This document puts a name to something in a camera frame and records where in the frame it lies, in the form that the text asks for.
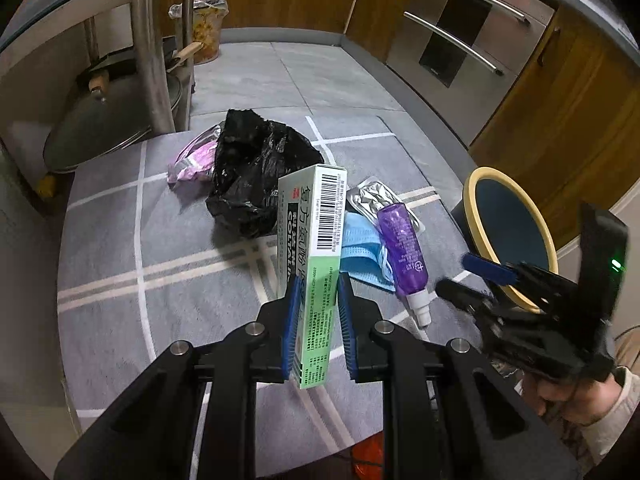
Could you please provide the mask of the person's right hand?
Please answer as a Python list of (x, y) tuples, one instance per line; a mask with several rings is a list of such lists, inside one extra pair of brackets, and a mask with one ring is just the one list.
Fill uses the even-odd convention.
[(622, 393), (623, 387), (612, 374), (605, 382), (579, 379), (556, 384), (526, 373), (522, 381), (523, 400), (537, 415), (557, 414), (579, 426), (589, 426), (602, 419)]

